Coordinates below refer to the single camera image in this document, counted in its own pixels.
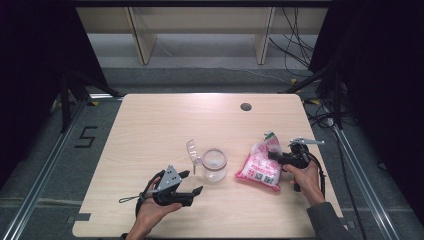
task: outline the hole in table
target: hole in table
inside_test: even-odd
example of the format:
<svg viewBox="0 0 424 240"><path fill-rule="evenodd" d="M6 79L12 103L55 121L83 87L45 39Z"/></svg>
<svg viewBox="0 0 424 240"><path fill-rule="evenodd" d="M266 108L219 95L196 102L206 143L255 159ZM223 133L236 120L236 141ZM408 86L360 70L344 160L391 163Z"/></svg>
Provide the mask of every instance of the hole in table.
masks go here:
<svg viewBox="0 0 424 240"><path fill-rule="evenodd" d="M250 103L242 103L242 104L240 105L240 108L241 108L243 111L250 111L250 110L252 110L252 105L250 105Z"/></svg>

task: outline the black sleeve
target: black sleeve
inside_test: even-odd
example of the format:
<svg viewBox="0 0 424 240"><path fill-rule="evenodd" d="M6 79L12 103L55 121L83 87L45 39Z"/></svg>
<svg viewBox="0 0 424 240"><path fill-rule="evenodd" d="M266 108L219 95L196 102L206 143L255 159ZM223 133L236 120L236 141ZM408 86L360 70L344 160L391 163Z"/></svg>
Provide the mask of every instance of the black sleeve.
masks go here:
<svg viewBox="0 0 424 240"><path fill-rule="evenodd" d="M354 239L340 223L331 203L325 202L308 208L309 218L318 240L350 240Z"/></svg>

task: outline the gray floor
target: gray floor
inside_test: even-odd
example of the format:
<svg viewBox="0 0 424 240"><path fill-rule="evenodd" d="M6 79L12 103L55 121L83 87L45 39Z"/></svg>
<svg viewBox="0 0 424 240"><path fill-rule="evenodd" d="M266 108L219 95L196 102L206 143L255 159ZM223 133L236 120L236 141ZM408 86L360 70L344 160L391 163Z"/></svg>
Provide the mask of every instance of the gray floor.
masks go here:
<svg viewBox="0 0 424 240"><path fill-rule="evenodd" d="M274 40L284 46L281 36ZM265 65L257 65L252 39L247 35L163 35L159 36L149 65L141 66L129 35L91 35L93 46L104 69L109 85L123 93L169 92L258 92L275 93L287 89L291 79L301 80L295 74L310 74L292 58L287 59L270 45ZM316 37L305 36L310 45ZM299 93L303 98L314 96L319 83L308 86ZM94 173L97 161L119 110L120 102L100 102L86 106L78 119L70 139L55 169L41 193L37 206L22 232L21 239L76 239L72 235L70 217L75 216ZM305 111L316 115L319 105L306 104ZM378 156L354 119L347 117L344 132L348 136L374 190L389 213L400 239L422 239L424 229L399 192L390 175L377 166ZM86 126L94 136L91 148L75 148L87 144L80 139ZM0 193L0 233L4 234L22 200L33 182L61 129L61 112L57 108L40 131L38 140L28 152ZM357 239L362 239L358 219L343 181L340 155L331 130L313 126L316 139L326 141L321 154L332 179L345 220L355 222L350 229ZM368 239L384 239L380 228L356 184L349 166L347 179L356 202L360 219Z"/></svg>

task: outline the pink plastic bag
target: pink plastic bag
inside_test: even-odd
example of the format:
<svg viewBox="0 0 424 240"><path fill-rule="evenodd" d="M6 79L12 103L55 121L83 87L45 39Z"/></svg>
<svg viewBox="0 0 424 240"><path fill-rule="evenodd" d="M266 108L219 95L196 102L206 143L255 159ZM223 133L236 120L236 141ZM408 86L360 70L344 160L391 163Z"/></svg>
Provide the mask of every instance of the pink plastic bag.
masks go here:
<svg viewBox="0 0 424 240"><path fill-rule="evenodd" d="M281 147L273 132L265 134L262 142L253 145L244 162L243 169L235 174L236 178L261 183L267 187L280 191L281 165L275 160L268 159L268 151L281 155Z"/></svg>

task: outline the wrist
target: wrist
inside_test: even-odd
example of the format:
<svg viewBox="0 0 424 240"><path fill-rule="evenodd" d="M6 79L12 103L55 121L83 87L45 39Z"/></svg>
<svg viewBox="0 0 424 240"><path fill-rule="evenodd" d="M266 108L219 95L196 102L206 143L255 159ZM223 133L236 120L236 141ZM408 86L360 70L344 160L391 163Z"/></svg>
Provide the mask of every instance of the wrist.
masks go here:
<svg viewBox="0 0 424 240"><path fill-rule="evenodd" d="M310 192L306 199L308 200L309 206L311 207L325 202L325 198L319 189Z"/></svg>
<svg viewBox="0 0 424 240"><path fill-rule="evenodd" d="M136 221L125 240L144 240L151 232L151 229L146 229L143 226L145 226L145 224Z"/></svg>

